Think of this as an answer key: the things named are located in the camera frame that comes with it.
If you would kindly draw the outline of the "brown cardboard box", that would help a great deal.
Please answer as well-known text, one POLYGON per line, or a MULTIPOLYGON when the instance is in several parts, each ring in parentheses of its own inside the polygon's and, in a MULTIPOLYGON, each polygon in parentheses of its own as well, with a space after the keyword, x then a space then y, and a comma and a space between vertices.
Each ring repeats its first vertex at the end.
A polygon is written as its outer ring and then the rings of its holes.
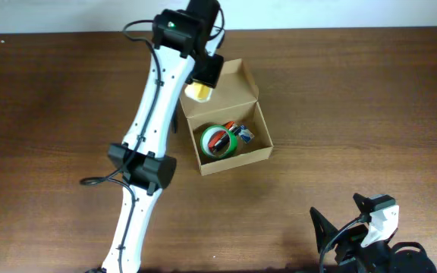
POLYGON ((183 94, 180 103, 202 175, 266 160, 272 154, 273 143, 260 108, 259 89, 244 60, 224 63, 218 85, 207 102, 196 102, 183 94), (254 138, 249 143, 237 140, 237 148, 225 158, 211 158, 201 143, 205 139, 203 133, 229 121, 244 125, 254 138))

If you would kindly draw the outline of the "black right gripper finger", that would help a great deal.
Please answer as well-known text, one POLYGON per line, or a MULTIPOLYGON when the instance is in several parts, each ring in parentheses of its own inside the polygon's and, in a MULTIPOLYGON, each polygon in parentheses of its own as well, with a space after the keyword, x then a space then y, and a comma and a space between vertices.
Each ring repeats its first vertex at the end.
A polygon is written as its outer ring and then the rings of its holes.
POLYGON ((310 217, 313 221, 318 253, 321 253, 338 234, 338 229, 314 207, 310 208, 310 217))
POLYGON ((361 213, 370 213, 370 199, 355 193, 353 195, 354 202, 361 213))

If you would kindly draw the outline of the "green tape roll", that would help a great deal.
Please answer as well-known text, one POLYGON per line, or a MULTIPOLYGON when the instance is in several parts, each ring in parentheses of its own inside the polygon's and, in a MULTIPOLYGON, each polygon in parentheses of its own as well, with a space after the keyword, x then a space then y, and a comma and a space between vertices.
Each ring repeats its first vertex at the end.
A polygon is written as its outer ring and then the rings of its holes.
POLYGON ((202 152, 209 158, 213 158, 213 159, 228 158, 233 156, 233 154, 237 149, 237 138, 231 131, 227 130, 224 126, 213 125, 211 127, 208 127, 202 133, 200 137, 200 148, 202 152), (224 152, 222 152, 221 154, 214 154, 213 152, 210 151, 208 147, 208 143, 212 139, 212 137, 218 132, 225 133, 225 135, 229 137, 229 142, 226 145, 226 150, 224 152))

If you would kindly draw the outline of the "yellow sticky note pad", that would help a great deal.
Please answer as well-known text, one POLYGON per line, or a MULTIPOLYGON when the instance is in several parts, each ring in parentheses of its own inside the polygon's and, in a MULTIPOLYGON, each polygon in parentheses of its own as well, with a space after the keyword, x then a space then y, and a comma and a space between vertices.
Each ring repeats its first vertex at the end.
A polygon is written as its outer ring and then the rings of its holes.
POLYGON ((211 99, 213 88, 201 83, 192 83, 187 85, 184 89, 186 97, 199 102, 208 102, 211 99))

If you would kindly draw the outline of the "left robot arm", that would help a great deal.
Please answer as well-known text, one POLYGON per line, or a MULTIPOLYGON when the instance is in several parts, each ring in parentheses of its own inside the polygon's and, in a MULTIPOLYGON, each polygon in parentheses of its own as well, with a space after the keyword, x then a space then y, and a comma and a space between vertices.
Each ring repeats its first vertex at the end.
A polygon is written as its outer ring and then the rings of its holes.
POLYGON ((151 62, 137 114, 123 140, 108 149, 115 171, 80 181, 86 186, 112 182, 123 190, 112 246, 98 272, 140 269, 153 208, 176 170, 176 159, 165 151, 168 132, 176 128, 181 90, 192 83, 215 89, 219 80, 224 58, 216 50, 225 39, 225 28, 215 21, 222 15, 217 0, 191 1, 184 10, 165 9, 150 20, 151 39, 122 31, 130 41, 145 43, 151 62))

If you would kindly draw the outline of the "blue white staples box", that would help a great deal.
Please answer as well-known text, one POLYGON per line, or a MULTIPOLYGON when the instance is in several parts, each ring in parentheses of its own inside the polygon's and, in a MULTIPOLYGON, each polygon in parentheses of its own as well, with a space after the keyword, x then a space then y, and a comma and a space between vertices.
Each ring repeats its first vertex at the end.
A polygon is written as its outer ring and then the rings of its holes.
POLYGON ((238 136, 246 143, 250 143, 254 139, 254 134, 245 126, 241 125, 239 127, 238 136))

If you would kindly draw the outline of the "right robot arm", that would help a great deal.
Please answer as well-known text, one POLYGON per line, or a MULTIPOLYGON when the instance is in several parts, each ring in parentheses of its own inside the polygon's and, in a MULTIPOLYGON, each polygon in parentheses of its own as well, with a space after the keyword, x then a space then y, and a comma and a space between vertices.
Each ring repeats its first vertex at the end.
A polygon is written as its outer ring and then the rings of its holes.
POLYGON ((319 272, 436 273, 434 262, 418 242, 389 243, 398 231, 400 206, 394 197, 378 194, 353 199, 360 214, 337 229, 319 210, 310 217, 316 234, 319 272))

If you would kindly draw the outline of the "black pen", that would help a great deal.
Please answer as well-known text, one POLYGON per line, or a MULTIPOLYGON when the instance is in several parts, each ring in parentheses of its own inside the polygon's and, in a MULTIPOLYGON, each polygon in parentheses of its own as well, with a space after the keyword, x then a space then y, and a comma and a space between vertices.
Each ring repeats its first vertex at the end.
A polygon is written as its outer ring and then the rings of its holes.
POLYGON ((171 131, 172 133, 178 132, 178 110, 175 109, 171 119, 171 131))

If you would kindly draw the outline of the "orange black stapler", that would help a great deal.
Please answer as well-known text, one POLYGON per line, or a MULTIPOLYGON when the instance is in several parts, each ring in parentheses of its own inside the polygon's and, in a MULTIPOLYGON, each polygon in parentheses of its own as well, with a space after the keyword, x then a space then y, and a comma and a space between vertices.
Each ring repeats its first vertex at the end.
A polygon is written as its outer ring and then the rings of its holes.
POLYGON ((239 129, 239 125, 234 121, 229 121, 227 124, 224 125, 224 128, 225 130, 214 133, 214 135, 208 142, 208 148, 210 152, 216 153, 226 147, 231 141, 231 137, 229 136, 229 134, 232 133, 236 135, 236 132, 239 129))

